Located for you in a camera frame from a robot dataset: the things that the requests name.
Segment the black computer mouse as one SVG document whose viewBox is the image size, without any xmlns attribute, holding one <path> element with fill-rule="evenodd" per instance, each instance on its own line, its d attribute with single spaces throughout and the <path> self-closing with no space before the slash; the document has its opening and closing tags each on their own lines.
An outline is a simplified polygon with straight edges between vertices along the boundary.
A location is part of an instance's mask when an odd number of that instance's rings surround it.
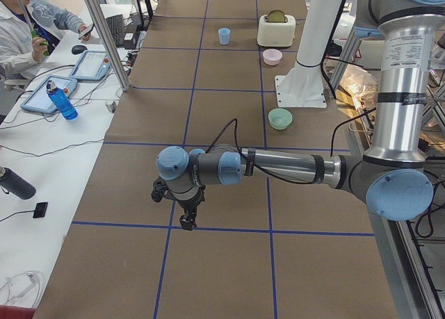
<svg viewBox="0 0 445 319">
<path fill-rule="evenodd" d="M 73 55 L 79 55 L 79 54 L 82 54 L 87 49 L 88 49 L 87 46 L 82 45 L 82 44 L 77 44 L 72 47 L 71 52 Z"/>
</svg>

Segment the blue water bottle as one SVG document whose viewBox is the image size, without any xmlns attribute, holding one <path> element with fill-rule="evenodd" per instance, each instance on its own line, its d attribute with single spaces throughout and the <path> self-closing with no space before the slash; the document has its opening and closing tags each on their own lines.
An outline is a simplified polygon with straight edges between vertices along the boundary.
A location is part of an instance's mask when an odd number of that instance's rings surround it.
<svg viewBox="0 0 445 319">
<path fill-rule="evenodd" d="M 48 97 L 66 120 L 75 120 L 78 117 L 76 109 L 63 90 L 56 85 L 55 81 L 48 80 L 46 90 Z"/>
</svg>

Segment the aluminium frame post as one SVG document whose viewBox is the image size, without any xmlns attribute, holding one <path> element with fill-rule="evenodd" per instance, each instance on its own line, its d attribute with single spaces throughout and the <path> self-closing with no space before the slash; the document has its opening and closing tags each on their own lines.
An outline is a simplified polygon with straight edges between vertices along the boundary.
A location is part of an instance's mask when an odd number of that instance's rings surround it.
<svg viewBox="0 0 445 319">
<path fill-rule="evenodd" d="M 112 39 L 111 32 L 108 29 L 99 0 L 84 0 L 84 2 L 111 61 L 111 66 L 119 81 L 120 87 L 123 92 L 126 92 L 130 88 L 129 78 L 123 68 L 120 55 Z"/>
</svg>

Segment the black smartphone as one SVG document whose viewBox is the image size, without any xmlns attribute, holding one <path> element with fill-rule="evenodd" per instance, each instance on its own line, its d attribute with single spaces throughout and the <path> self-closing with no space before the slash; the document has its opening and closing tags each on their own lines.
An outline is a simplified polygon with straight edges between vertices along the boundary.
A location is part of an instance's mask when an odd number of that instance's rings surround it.
<svg viewBox="0 0 445 319">
<path fill-rule="evenodd" d="M 91 23 L 90 25 L 86 26 L 82 31 L 79 31 L 79 39 L 82 40 L 89 36 L 94 29 L 95 25 Z"/>
</svg>

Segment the toast slice in toaster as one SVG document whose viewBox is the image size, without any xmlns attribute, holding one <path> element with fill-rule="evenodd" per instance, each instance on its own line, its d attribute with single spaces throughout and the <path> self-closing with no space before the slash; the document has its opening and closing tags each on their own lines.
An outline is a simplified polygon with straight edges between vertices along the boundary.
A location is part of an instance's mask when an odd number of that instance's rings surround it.
<svg viewBox="0 0 445 319">
<path fill-rule="evenodd" d="M 266 20 L 268 23 L 285 23 L 286 22 L 286 15 L 282 10 L 272 10 L 270 11 L 267 16 Z"/>
</svg>

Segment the black thermos bottle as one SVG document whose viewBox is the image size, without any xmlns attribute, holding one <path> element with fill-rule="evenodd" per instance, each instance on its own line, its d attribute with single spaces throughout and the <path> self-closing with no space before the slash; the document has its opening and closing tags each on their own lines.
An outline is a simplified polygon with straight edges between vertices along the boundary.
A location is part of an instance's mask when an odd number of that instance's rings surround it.
<svg viewBox="0 0 445 319">
<path fill-rule="evenodd" d="M 33 185 L 6 167 L 1 167 L 1 187 L 20 199 L 30 199 L 36 192 Z"/>
</svg>

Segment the pink bowl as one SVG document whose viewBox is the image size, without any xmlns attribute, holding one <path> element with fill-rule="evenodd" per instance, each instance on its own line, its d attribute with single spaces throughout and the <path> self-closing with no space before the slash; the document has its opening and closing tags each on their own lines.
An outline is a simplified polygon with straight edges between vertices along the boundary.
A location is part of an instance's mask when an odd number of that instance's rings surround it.
<svg viewBox="0 0 445 319">
<path fill-rule="evenodd" d="M 263 61 L 270 66 L 278 65 L 282 60 L 282 52 L 278 49 L 266 49 L 262 53 Z"/>
</svg>

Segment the cream toaster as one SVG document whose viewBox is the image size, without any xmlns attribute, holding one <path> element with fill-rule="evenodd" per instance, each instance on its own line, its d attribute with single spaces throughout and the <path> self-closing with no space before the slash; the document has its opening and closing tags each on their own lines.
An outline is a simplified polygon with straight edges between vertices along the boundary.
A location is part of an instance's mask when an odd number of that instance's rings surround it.
<svg viewBox="0 0 445 319">
<path fill-rule="evenodd" d="M 259 18 L 257 43 L 262 47 L 290 47 L 293 44 L 296 20 L 285 15 L 284 23 L 268 22 L 267 15 Z"/>
</svg>

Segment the small silver clamp block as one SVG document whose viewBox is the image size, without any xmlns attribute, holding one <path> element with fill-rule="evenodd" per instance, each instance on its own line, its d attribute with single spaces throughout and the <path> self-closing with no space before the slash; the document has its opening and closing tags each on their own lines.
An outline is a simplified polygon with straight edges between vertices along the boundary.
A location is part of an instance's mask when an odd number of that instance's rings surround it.
<svg viewBox="0 0 445 319">
<path fill-rule="evenodd" d="M 117 104 L 114 100 L 106 101 L 105 106 L 110 113 L 114 113 L 117 108 Z"/>
</svg>

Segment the mint green bowl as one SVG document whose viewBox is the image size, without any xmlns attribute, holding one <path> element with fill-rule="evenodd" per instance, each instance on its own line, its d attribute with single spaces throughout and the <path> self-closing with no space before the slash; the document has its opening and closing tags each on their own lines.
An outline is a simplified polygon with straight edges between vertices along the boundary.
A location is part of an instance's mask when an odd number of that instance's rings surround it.
<svg viewBox="0 0 445 319">
<path fill-rule="evenodd" d="M 293 121 L 293 115 L 285 108 L 274 108 L 268 113 L 268 122 L 275 130 L 285 130 Z"/>
</svg>

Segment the far teach pendant tablet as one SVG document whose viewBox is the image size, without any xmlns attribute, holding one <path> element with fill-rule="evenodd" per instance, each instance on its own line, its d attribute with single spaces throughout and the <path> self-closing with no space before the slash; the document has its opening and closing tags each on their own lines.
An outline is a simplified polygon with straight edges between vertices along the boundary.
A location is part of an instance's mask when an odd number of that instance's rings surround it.
<svg viewBox="0 0 445 319">
<path fill-rule="evenodd" d="M 111 68 L 105 51 L 84 51 L 78 59 L 70 78 L 78 81 L 100 81 Z"/>
</svg>

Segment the near teach pendant tablet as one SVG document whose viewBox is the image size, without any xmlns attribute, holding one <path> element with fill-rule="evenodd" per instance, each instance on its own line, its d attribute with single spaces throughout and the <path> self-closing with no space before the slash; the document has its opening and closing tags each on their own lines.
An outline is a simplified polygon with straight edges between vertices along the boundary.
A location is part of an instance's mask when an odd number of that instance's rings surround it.
<svg viewBox="0 0 445 319">
<path fill-rule="evenodd" d="M 58 108 L 47 94 L 47 83 L 52 81 L 56 84 L 56 87 L 64 94 L 63 99 L 69 99 L 70 95 L 76 90 L 78 81 L 73 78 L 50 75 L 48 76 L 20 105 L 21 109 L 42 114 L 55 113 Z"/>
</svg>

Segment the light blue plastic cup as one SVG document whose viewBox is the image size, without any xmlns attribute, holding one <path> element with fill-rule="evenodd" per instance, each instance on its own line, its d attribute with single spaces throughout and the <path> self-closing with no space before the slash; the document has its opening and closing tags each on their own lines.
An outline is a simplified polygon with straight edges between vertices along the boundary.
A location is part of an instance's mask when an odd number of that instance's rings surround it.
<svg viewBox="0 0 445 319">
<path fill-rule="evenodd" d="M 218 37 L 221 45 L 228 45 L 231 38 L 231 30 L 229 28 L 218 29 Z"/>
</svg>

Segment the small black square device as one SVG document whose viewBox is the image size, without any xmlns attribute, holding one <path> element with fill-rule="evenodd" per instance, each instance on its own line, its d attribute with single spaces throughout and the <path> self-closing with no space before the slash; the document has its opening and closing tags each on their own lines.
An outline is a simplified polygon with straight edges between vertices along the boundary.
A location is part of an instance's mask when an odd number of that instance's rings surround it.
<svg viewBox="0 0 445 319">
<path fill-rule="evenodd" d="M 48 202 L 38 202 L 33 211 L 33 219 L 43 218 L 46 215 Z"/>
</svg>

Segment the person in white coat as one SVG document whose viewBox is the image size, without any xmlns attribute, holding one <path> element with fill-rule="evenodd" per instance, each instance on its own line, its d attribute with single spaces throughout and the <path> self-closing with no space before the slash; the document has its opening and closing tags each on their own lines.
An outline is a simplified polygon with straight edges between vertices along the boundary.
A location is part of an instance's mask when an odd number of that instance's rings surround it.
<svg viewBox="0 0 445 319">
<path fill-rule="evenodd" d="M 86 29 L 80 17 L 45 0 L 1 0 L 1 74 L 32 79 L 65 31 L 87 41 Z"/>
</svg>

